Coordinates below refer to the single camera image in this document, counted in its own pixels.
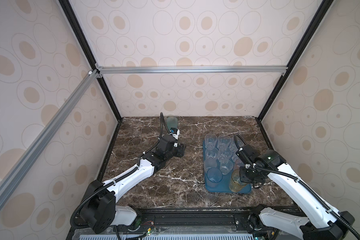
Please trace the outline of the yellow plastic cup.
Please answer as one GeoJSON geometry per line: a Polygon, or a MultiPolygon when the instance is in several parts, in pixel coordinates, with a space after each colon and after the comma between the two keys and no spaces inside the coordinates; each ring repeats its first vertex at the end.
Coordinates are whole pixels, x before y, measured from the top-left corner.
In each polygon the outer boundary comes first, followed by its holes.
{"type": "Polygon", "coordinates": [[[241,182],[240,170],[239,169],[234,170],[232,175],[231,175],[231,179],[230,179],[230,183],[229,183],[229,189],[232,192],[237,193],[237,192],[241,191],[246,186],[247,186],[247,183],[241,182]]]}

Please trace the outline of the clear textured cup front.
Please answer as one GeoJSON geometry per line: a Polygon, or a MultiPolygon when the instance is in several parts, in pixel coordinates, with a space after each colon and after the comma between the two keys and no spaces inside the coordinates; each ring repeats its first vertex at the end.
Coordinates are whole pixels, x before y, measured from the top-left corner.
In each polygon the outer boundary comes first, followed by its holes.
{"type": "Polygon", "coordinates": [[[227,175],[234,167],[234,163],[231,160],[222,160],[220,162],[220,171],[223,175],[227,175]]]}

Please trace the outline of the teal plastic tray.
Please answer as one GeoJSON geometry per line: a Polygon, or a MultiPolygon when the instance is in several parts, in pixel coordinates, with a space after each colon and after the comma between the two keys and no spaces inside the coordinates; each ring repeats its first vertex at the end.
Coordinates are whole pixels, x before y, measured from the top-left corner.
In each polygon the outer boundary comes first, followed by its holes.
{"type": "MultiPolygon", "coordinates": [[[[217,168],[220,169],[220,162],[217,160],[217,168]]],[[[205,187],[206,190],[208,192],[211,193],[233,193],[233,194],[250,194],[252,191],[252,187],[251,185],[247,185],[246,187],[244,187],[241,191],[234,193],[229,189],[229,183],[230,183],[230,179],[231,179],[231,175],[233,173],[233,169],[231,170],[230,173],[228,173],[227,175],[223,175],[223,179],[222,181],[219,183],[219,185],[216,188],[210,189],[206,186],[206,172],[204,171],[204,178],[205,178],[205,187]]]]}

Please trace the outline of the blue frosted cup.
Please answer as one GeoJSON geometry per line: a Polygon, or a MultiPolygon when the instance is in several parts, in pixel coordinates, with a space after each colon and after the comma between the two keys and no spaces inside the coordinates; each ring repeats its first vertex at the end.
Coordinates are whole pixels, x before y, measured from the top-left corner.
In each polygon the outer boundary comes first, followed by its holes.
{"type": "Polygon", "coordinates": [[[210,189],[216,188],[223,179],[223,174],[218,168],[208,169],[206,175],[206,186],[210,189]]]}

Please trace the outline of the clear faceted cup front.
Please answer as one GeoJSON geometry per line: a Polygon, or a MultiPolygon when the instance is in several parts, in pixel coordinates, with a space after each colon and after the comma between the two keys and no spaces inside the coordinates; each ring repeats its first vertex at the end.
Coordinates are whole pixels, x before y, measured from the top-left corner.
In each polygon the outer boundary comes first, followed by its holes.
{"type": "Polygon", "coordinates": [[[215,134],[207,134],[205,136],[205,147],[207,150],[213,150],[217,144],[218,137],[215,134]]]}

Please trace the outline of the clear faceted cup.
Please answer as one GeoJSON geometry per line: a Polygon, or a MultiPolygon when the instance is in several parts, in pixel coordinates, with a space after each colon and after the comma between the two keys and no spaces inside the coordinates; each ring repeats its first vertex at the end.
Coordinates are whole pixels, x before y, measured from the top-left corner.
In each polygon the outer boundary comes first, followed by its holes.
{"type": "Polygon", "coordinates": [[[205,147],[207,150],[213,150],[217,144],[218,137],[215,134],[207,134],[205,136],[205,147]]]}
{"type": "Polygon", "coordinates": [[[238,148],[237,148],[237,146],[236,146],[236,144],[235,144],[234,139],[231,139],[231,143],[230,143],[230,145],[229,145],[229,149],[230,149],[232,152],[234,152],[234,153],[238,150],[238,148]]]}

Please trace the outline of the frosted grey cup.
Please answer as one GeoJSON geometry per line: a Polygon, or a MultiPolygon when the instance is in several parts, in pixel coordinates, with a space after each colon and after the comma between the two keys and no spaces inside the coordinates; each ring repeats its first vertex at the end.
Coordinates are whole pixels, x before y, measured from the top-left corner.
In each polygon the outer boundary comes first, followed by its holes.
{"type": "Polygon", "coordinates": [[[211,168],[216,168],[218,165],[215,158],[207,158],[204,160],[204,171],[207,172],[211,168]]]}

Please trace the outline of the small clear cup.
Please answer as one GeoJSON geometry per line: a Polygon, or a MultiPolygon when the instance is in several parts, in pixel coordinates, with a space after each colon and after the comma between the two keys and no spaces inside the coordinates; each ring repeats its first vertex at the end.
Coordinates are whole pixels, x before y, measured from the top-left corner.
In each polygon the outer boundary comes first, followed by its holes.
{"type": "Polygon", "coordinates": [[[230,144],[231,144],[231,137],[229,137],[228,135],[218,136],[217,147],[220,151],[227,149],[230,144]]]}

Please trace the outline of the pink plastic cup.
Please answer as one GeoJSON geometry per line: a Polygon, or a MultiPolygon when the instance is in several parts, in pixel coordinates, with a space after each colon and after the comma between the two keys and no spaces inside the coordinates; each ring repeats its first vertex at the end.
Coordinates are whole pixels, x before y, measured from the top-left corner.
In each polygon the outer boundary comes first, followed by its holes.
{"type": "Polygon", "coordinates": [[[237,159],[235,161],[234,170],[238,170],[240,167],[244,167],[245,164],[242,162],[242,160],[237,159]]]}

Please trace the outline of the tall clear textured cup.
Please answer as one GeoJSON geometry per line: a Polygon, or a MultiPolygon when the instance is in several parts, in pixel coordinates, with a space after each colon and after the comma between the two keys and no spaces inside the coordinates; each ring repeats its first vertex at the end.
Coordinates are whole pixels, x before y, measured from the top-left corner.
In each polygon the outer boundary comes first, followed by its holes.
{"type": "Polygon", "coordinates": [[[218,153],[219,162],[230,160],[232,157],[232,154],[233,154],[233,152],[229,148],[224,149],[224,150],[219,150],[219,153],[218,153]]]}

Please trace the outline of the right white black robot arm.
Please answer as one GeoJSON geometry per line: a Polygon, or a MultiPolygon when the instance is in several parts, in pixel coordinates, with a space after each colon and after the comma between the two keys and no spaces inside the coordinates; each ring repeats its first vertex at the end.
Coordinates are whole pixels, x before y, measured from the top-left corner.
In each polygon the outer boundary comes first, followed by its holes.
{"type": "Polygon", "coordinates": [[[248,217],[249,226],[254,231],[269,227],[301,240],[342,240],[347,233],[352,233],[360,240],[360,234],[353,228],[355,218],[352,214],[341,212],[325,201],[295,173],[279,153],[267,150],[259,154],[240,135],[234,135],[234,143],[238,149],[236,155],[244,163],[239,169],[239,182],[259,189],[266,179],[270,179],[305,214],[299,217],[260,204],[252,209],[248,217]]]}

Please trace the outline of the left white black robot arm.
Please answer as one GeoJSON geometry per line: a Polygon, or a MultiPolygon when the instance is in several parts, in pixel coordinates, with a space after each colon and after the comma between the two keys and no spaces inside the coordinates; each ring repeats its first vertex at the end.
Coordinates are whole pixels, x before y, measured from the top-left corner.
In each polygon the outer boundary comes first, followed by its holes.
{"type": "Polygon", "coordinates": [[[160,134],[157,142],[139,157],[137,163],[120,175],[89,184],[81,203],[73,211],[70,225],[73,229],[90,228],[100,234],[110,226],[140,227],[142,217],[131,206],[118,206],[117,202],[129,190],[153,176],[175,157],[185,155],[186,146],[179,143],[180,131],[168,128],[164,115],[160,115],[160,134]]]}

